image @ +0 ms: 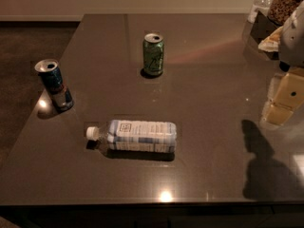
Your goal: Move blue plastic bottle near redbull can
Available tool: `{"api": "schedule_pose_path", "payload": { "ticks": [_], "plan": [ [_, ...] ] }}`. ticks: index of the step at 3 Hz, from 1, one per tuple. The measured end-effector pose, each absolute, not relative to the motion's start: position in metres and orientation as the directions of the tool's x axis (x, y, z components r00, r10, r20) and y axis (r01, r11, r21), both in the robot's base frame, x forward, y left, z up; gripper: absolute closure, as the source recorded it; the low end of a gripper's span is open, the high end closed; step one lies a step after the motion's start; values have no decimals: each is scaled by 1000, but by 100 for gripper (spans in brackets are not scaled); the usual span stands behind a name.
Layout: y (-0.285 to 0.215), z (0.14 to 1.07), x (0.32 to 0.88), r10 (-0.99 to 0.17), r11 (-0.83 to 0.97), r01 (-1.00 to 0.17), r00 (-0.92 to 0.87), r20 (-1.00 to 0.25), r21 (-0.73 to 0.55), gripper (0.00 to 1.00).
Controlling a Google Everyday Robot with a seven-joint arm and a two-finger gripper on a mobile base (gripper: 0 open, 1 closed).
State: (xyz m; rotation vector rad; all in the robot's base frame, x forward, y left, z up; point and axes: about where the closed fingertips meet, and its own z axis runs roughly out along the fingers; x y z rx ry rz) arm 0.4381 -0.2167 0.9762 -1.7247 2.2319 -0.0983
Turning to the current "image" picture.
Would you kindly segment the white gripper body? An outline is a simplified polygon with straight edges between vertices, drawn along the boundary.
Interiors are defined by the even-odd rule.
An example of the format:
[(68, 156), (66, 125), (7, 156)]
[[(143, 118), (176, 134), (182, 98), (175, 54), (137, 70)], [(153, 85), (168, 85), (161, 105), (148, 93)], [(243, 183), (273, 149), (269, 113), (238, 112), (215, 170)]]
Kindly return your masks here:
[(279, 60), (290, 67), (304, 67), (304, 1), (283, 25)]

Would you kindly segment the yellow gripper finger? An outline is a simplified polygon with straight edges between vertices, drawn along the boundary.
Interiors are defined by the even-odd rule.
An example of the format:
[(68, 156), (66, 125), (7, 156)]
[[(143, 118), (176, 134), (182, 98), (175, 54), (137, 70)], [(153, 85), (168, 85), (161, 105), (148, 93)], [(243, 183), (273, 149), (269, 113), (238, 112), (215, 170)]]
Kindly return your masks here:
[(286, 73), (276, 73), (270, 82), (264, 106), (264, 121), (284, 125), (303, 104), (304, 70), (292, 69)]

